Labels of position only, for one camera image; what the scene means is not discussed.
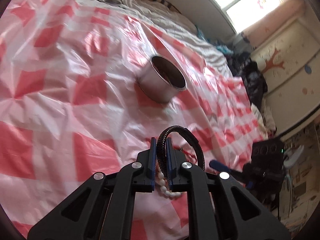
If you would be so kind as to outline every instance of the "white wall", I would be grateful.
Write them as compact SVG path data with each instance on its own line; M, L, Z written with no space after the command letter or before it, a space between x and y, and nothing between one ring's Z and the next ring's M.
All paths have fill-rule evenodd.
M197 25L207 38L227 42L235 34L214 0L166 0Z
M320 22L308 2L306 12L304 16L299 18L299 22L304 25L312 36L320 43Z

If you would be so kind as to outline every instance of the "plastic sheet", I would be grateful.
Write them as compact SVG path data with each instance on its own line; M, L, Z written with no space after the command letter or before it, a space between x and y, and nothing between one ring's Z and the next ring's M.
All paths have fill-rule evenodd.
M0 33L0 202L24 235L94 172L119 171L171 125L198 138L207 169L211 159L241 169L261 139L240 78L132 16L74 0L12 0ZM167 105L136 83L155 53L188 83ZM187 235L185 194L137 194L132 239Z

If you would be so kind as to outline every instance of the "clothes pile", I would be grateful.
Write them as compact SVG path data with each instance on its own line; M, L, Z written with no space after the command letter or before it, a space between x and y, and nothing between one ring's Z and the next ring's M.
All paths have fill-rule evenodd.
M251 60L248 52L225 55L228 67L233 76L241 77L251 103L251 110L257 118L264 138L272 138L276 133L275 121L269 106L266 105L264 94L268 85L255 61Z

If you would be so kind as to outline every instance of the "white bedsheet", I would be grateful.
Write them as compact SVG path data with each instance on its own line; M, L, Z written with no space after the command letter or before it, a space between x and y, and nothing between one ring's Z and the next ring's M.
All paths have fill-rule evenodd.
M96 0L76 0L80 4L92 5L101 8L114 9L114 6ZM214 46L199 39L195 25L185 16L171 12L166 6L158 2L147 0L122 0L123 5L117 8L127 15L142 19L150 25L155 25L166 31L167 34L181 41L201 55L206 63L218 70L225 77L232 77L224 55Z

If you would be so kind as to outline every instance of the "metal cup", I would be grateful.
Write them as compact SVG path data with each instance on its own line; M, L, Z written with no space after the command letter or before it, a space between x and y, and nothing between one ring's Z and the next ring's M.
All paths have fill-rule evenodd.
M168 103L180 91L187 89L181 71L168 59L153 56L138 77L143 92L157 103Z

